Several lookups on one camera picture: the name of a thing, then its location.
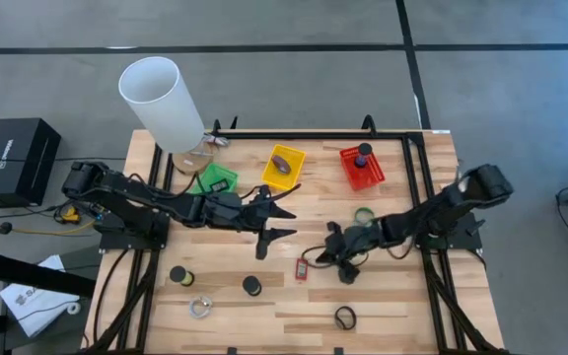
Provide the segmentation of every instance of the gray floor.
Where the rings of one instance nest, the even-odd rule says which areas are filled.
[[[565,1],[406,3],[416,44],[568,42]],[[391,0],[143,4],[0,0],[0,47],[402,41]],[[43,117],[63,134],[60,157],[123,157],[141,124],[116,83],[142,56],[0,56],[0,118]],[[206,125],[239,115],[247,128],[356,127],[369,113],[382,128],[419,126],[402,52],[166,56],[180,66]],[[453,131],[465,168],[498,164],[516,188],[505,205],[480,213],[506,346],[568,354],[568,232],[553,197],[568,186],[568,51],[419,52],[417,59],[433,128]],[[67,171],[57,164],[46,204],[63,200]],[[43,217],[16,222],[54,228]],[[0,252],[36,261],[97,242],[0,235]],[[59,341],[20,352],[78,344]]]

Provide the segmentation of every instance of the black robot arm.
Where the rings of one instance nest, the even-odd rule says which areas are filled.
[[[353,283],[359,273],[350,263],[354,256],[375,248],[399,246],[409,236],[444,237],[453,230],[458,219],[473,208],[501,204],[512,192],[512,186],[499,168],[480,166],[407,212],[379,217],[369,226],[348,227],[343,232],[339,225],[329,222],[331,234],[325,239],[325,251],[317,262],[336,265],[340,280]]]
[[[146,184],[139,176],[125,177],[103,163],[89,162],[74,163],[62,187],[62,192],[68,198],[97,203],[119,218],[119,223],[97,223],[95,228],[101,233],[119,229],[120,233],[145,238],[149,231],[155,230],[160,214],[165,214],[189,228],[209,227],[257,233],[255,257],[258,259],[266,257],[270,242],[297,232],[265,229],[269,217],[296,218],[275,204],[276,199],[293,190],[273,197],[268,186],[260,186],[254,199],[243,204],[233,192],[172,194]]]

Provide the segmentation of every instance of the yellow basket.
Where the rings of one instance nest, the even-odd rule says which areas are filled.
[[[277,167],[275,167],[272,160],[274,155],[282,157],[286,163],[291,166],[290,174],[284,175],[277,170]],[[264,168],[264,172],[262,172],[262,181],[266,182],[269,186],[273,186],[281,190],[293,188],[297,182],[300,172],[302,171],[302,165],[304,164],[305,158],[305,152],[276,144],[275,147],[273,147],[273,151],[268,159],[266,168]]]

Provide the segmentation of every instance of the black tape roll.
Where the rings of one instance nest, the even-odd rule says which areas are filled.
[[[343,319],[341,319],[341,317],[339,316],[339,312],[341,312],[342,310],[345,310],[350,313],[350,316],[352,316],[352,325],[347,326],[343,321]],[[352,310],[347,306],[339,307],[339,309],[336,310],[336,312],[334,313],[334,321],[336,322],[336,326],[340,327],[341,329],[350,330],[356,326],[356,314],[354,313],[354,310]]]

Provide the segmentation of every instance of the black box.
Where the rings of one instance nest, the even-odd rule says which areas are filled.
[[[59,143],[40,118],[0,119],[0,208],[41,205]]]

